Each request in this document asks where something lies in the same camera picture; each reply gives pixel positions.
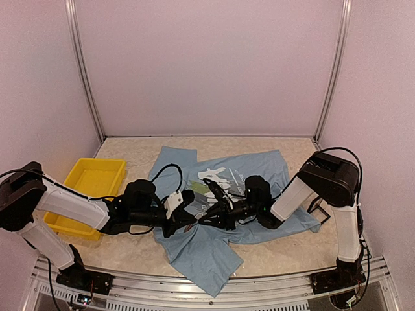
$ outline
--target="metal frame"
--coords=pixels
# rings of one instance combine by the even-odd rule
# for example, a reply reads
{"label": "metal frame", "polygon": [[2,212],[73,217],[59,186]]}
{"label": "metal frame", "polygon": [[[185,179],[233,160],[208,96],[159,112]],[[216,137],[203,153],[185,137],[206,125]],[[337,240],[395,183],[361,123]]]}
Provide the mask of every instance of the metal frame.
{"label": "metal frame", "polygon": [[333,95],[336,89],[338,74],[340,73],[340,67],[342,64],[344,48],[346,46],[346,38],[348,35],[349,22],[350,22],[350,12],[351,12],[351,0],[343,0],[342,18],[340,22],[340,30],[338,32],[335,59],[333,62],[333,66],[331,68],[329,85],[327,87],[326,96],[324,99],[324,105],[323,105],[322,112],[320,115],[320,120],[318,120],[317,129],[314,134],[314,139],[317,143],[319,143],[321,139],[324,126],[326,125],[330,106],[333,101]]}
{"label": "metal frame", "polygon": [[77,21],[77,10],[75,7],[75,0],[65,0],[67,20],[69,22],[69,30],[71,32],[71,39],[73,44],[73,50],[75,53],[75,59],[77,60],[79,75],[84,87],[85,97],[88,103],[88,109],[91,113],[93,125],[97,132],[100,143],[105,141],[106,135],[104,128],[102,127],[101,118],[95,100],[93,98],[91,84],[89,82],[88,73],[86,71],[85,59],[82,54],[82,44],[79,35],[79,27]]}
{"label": "metal frame", "polygon": [[[367,262],[362,263],[367,273]],[[113,287],[109,296],[95,294],[94,297],[104,302],[100,310],[273,310],[278,306],[304,304],[309,299],[337,294],[344,290],[314,295],[309,276],[317,271],[330,268],[275,275],[268,277],[233,278],[221,293],[212,298],[199,287],[183,277],[160,277],[127,273],[102,268],[88,269],[111,273],[114,275]],[[52,278],[56,279],[58,270],[52,267]],[[39,293],[49,295],[48,265],[45,257],[40,257],[32,272],[26,296],[20,310],[32,311]],[[399,311],[399,301],[383,257],[370,260],[370,283],[379,281],[383,287],[389,311]],[[69,299],[71,295],[85,294],[53,282],[54,292],[59,299]]]}

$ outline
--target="yellow bin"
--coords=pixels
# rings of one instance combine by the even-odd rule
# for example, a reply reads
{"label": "yellow bin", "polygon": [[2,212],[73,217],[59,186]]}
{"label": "yellow bin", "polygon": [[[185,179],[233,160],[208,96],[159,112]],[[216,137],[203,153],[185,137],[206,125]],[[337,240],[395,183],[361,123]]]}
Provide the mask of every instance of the yellow bin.
{"label": "yellow bin", "polygon": [[[79,159],[64,185],[87,196],[116,196],[125,177],[124,160]],[[75,220],[47,212],[43,218],[53,231],[98,240],[101,233]]]}

